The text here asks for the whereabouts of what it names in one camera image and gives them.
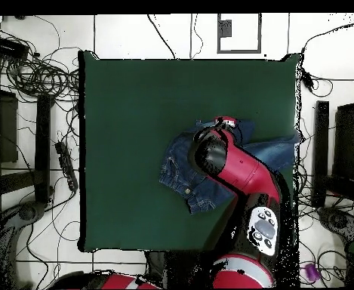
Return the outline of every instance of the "jeans pocket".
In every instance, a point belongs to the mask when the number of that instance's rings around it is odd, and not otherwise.
[[[178,165],[173,157],[168,157],[166,163],[161,166],[161,173],[172,176],[174,179],[178,178]]]

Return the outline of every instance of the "electronic device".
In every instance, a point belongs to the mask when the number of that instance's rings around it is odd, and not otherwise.
[[[0,54],[18,60],[26,60],[29,48],[17,42],[0,38]]]
[[[73,170],[71,156],[68,152],[66,144],[58,142],[54,145],[59,156],[60,167],[63,169],[64,176],[68,182],[69,190],[75,192],[78,189],[78,181]]]
[[[313,135],[313,160],[311,180],[311,206],[325,205],[325,178],[328,173],[328,121],[329,102],[318,101],[315,108],[315,134]]]
[[[18,160],[16,94],[0,90],[0,163]]]
[[[256,207],[251,212],[248,235],[251,243],[268,256],[275,254],[277,238],[277,218],[267,207]]]

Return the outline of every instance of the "black frame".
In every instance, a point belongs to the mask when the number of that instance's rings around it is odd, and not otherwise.
[[[218,54],[261,54],[261,28],[263,14],[258,14],[257,50],[221,50],[221,38],[223,38],[223,25],[232,23],[231,20],[221,20],[221,14],[217,14],[217,53]]]

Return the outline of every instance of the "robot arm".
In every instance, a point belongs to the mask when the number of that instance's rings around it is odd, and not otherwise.
[[[233,143],[229,121],[198,132],[189,154],[192,166],[239,195],[236,241],[214,263],[215,288],[266,288],[274,284],[279,250],[280,189],[268,168]]]

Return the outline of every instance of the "black power strip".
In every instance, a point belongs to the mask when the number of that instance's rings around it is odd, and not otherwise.
[[[26,60],[29,48],[11,40],[0,38],[0,54],[16,60]]]
[[[54,146],[56,147],[57,154],[60,155],[59,163],[68,181],[68,188],[72,192],[75,192],[78,189],[78,181],[75,176],[75,171],[73,170],[72,160],[68,152],[68,148],[63,142],[58,142]]]

